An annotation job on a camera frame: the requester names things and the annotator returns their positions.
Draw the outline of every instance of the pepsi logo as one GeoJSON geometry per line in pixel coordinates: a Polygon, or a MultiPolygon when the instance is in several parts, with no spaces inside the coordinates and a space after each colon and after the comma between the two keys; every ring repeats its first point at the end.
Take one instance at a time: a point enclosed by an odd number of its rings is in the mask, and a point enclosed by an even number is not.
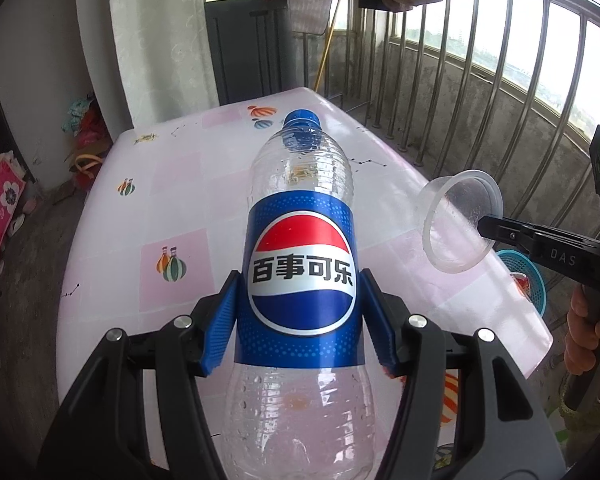
{"type": "Polygon", "coordinates": [[[251,254],[247,293],[264,325],[289,335],[336,330],[356,303],[349,242],[331,219],[293,211],[262,232],[251,254]]]}

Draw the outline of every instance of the blue bottle cap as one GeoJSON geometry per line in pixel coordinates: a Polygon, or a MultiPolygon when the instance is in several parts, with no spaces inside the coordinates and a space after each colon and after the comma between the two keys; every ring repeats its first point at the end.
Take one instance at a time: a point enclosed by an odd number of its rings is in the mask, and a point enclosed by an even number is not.
{"type": "Polygon", "coordinates": [[[287,126],[309,126],[320,129],[320,119],[311,110],[294,110],[285,117],[284,127],[287,126]]]}

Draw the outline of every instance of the transparent plastic cup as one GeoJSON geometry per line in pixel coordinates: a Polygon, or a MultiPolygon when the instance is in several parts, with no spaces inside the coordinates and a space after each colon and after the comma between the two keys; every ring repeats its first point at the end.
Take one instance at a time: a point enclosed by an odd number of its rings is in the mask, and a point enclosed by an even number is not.
{"type": "Polygon", "coordinates": [[[494,244],[480,236],[478,221],[486,215],[502,218],[503,212],[500,188],[483,171],[467,170],[432,180],[416,199],[427,258],[450,274],[476,266],[494,244]]]}

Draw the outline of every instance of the human hand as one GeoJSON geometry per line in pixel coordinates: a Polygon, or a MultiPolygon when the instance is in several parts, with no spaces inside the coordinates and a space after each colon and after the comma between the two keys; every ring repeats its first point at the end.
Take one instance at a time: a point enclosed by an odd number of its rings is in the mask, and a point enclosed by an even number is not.
{"type": "Polygon", "coordinates": [[[567,313],[569,333],[565,338],[564,351],[564,364],[573,375],[588,372],[596,365],[593,351],[600,343],[600,321],[592,327],[587,323],[587,312],[587,298],[582,285],[578,284],[571,296],[571,307],[567,313]]]}

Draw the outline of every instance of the table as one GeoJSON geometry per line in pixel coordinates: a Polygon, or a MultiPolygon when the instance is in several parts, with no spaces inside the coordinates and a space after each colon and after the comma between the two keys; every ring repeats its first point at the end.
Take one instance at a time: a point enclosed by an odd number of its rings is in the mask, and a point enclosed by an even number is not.
{"type": "MultiPolygon", "coordinates": [[[[60,400],[109,328],[157,330],[240,269],[251,161],[296,108],[316,112],[350,160],[360,268],[371,268],[384,292],[445,330],[491,328],[525,376],[538,366],[552,336],[493,251],[461,274],[436,270],[414,228],[414,201],[427,180],[342,110],[295,89],[130,130],[116,141],[85,203],[64,275],[56,347],[60,400]],[[174,247],[187,273],[168,282],[157,266],[162,249],[174,247]]],[[[382,372],[366,330],[365,343],[381,456],[402,387],[382,372]]],[[[233,338],[221,366],[199,381],[212,435],[221,431],[232,361],[233,338]]],[[[155,375],[146,372],[144,382],[152,458],[166,466],[155,375]]],[[[452,434],[451,425],[443,427],[441,443],[452,434]]]]}

